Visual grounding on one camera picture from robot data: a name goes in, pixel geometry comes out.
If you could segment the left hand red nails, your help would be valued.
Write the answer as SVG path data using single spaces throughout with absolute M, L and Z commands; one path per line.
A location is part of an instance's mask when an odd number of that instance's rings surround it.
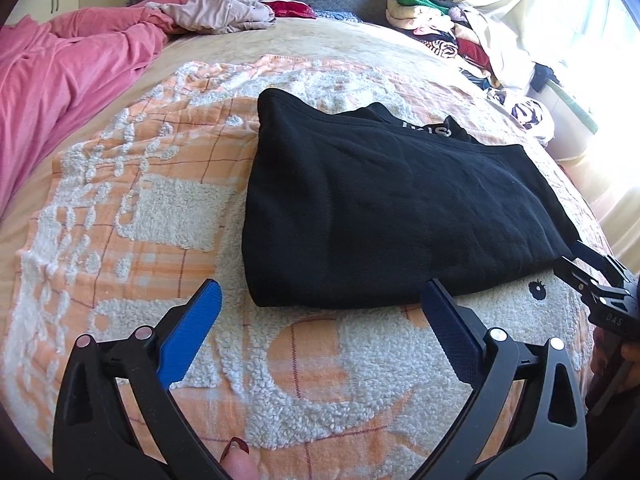
M 220 456 L 221 467 L 233 480 L 258 480 L 259 471 L 250 457 L 250 448 L 244 440 L 233 437 Z

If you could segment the right hand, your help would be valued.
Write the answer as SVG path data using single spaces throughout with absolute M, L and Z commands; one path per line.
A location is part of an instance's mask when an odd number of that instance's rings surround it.
M 617 347 L 616 338 L 601 327 L 596 327 L 593 331 L 593 349 L 590 362 L 590 368 L 593 374 L 602 376 L 608 361 L 612 358 L 613 352 Z M 636 344 L 627 342 L 623 344 L 620 354 L 626 360 L 632 363 L 631 369 L 627 373 L 622 384 L 618 387 L 618 392 L 630 390 L 636 386 L 636 372 L 634 371 L 634 363 L 637 362 L 637 350 Z

